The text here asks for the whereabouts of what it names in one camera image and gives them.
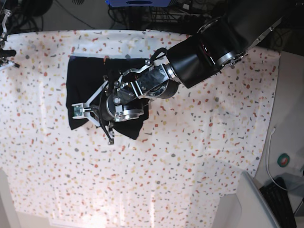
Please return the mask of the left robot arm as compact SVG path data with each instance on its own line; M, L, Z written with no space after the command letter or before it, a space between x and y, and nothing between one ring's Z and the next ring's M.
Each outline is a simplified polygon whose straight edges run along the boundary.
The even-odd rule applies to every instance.
M137 139L148 104L173 97L239 62L300 4L298 0L233 0L224 14L198 26L185 41L157 49L149 58L72 56L68 63L68 122L101 128L109 144L114 132Z

